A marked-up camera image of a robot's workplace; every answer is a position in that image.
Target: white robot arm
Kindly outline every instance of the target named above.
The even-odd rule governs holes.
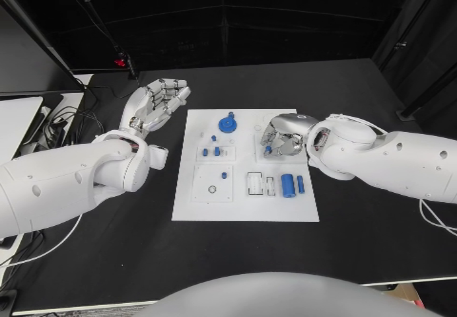
[[[283,144],[272,149],[276,133]],[[305,147],[309,166],[337,180],[358,177],[407,197],[457,203],[457,141],[451,139],[387,133],[344,115],[333,114],[318,122],[301,114],[282,114],[271,120],[260,144],[265,157],[295,155]]]
[[[135,90],[119,130],[92,144],[15,158],[0,166],[0,238],[60,224],[109,197],[135,192],[148,169],[162,169],[167,150],[144,138],[185,104],[185,81],[158,79]]]

